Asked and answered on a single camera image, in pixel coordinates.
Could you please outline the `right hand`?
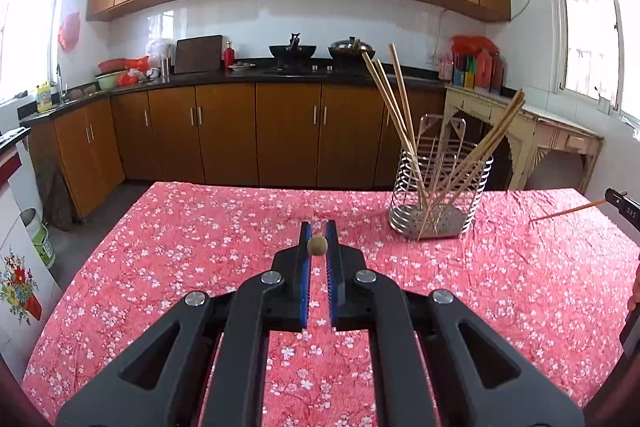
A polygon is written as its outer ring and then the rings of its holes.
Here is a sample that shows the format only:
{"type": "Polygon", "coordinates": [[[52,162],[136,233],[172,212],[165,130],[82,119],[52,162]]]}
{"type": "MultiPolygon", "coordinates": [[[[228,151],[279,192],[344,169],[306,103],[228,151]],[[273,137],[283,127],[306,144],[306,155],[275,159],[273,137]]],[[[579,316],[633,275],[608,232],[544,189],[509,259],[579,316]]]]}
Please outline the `right hand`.
{"type": "Polygon", "coordinates": [[[631,288],[631,295],[627,300],[627,309],[629,312],[634,311],[640,303],[640,267],[636,271],[636,277],[631,288]]]}

